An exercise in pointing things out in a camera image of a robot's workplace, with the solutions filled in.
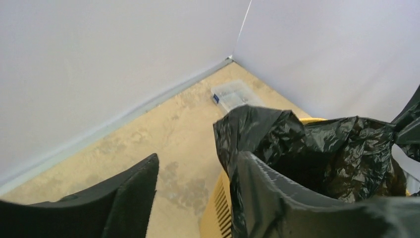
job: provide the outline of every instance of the clear plastic box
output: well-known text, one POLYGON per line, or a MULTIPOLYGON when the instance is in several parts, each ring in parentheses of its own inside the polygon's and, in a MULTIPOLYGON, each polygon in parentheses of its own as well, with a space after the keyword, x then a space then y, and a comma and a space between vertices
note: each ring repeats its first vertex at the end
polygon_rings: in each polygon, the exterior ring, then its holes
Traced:
POLYGON ((265 106, 262 100, 242 80, 224 83, 211 88, 213 101, 227 114, 230 110, 248 104, 265 106))

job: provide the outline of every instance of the beige tabletop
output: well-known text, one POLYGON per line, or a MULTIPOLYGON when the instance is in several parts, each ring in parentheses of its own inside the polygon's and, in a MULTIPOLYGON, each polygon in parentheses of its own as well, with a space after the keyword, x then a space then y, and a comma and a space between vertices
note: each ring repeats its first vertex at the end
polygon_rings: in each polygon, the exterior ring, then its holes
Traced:
POLYGON ((213 86, 242 79, 266 106, 308 114, 236 63, 179 93, 74 156, 2 196, 23 204, 57 201, 157 153, 160 170, 149 238, 198 238, 199 219, 220 173, 212 124, 222 112, 213 86))

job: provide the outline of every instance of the baseboard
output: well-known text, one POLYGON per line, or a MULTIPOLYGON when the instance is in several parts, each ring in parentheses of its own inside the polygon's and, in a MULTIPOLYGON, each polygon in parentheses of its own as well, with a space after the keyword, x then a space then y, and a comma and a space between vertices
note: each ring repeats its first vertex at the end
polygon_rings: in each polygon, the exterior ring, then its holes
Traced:
POLYGON ((159 104, 165 102, 166 100, 170 99, 176 94, 191 87, 192 85, 203 80, 204 78, 212 75, 219 69, 225 67, 226 65, 232 62, 233 60, 231 58, 226 58, 221 63, 218 63, 217 65, 211 67, 205 72, 187 80, 185 83, 182 83, 176 86, 175 88, 172 88, 169 91, 166 91, 165 93, 153 98, 152 100, 146 102, 145 104, 142 104, 136 107, 134 110, 131 110, 128 113, 125 113, 121 115, 120 117, 114 120, 111 120, 110 123, 105 123, 104 125, 100 126, 99 129, 94 130, 92 133, 88 133, 87 136, 79 138, 75 142, 70 143, 67 147, 60 149, 53 156, 47 156, 46 159, 43 159, 37 165, 17 173, 16 176, 12 177, 10 180, 8 180, 7 182, 5 182, 4 184, 0 186, 0 196, 22 185, 26 181, 36 177, 40 173, 48 170, 49 168, 67 159, 68 157, 76 154, 83 148, 86 148, 90 144, 100 140, 104 136, 126 125, 127 123, 131 122, 132 120, 136 119, 142 114, 150 111, 151 109, 155 108, 159 104))

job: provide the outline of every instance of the white backdrop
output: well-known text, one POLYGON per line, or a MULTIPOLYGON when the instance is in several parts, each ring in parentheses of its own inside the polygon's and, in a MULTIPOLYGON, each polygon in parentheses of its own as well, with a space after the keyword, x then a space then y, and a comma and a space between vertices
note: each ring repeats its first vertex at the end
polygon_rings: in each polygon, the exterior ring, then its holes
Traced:
POLYGON ((0 185, 233 52, 248 0, 2 0, 0 185))
POLYGON ((313 117, 391 121, 420 84, 420 1, 252 0, 233 59, 313 117))

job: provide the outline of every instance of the laundry basket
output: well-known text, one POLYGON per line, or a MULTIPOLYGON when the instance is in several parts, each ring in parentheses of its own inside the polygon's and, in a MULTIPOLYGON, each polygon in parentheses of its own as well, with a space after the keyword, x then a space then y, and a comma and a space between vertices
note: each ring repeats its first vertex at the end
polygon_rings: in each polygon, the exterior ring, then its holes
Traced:
MULTIPOLYGON (((322 118, 300 119, 303 124, 322 121, 322 118)), ((214 187, 206 209, 200 221, 201 238, 231 238, 229 177, 224 170, 221 171, 214 187)))

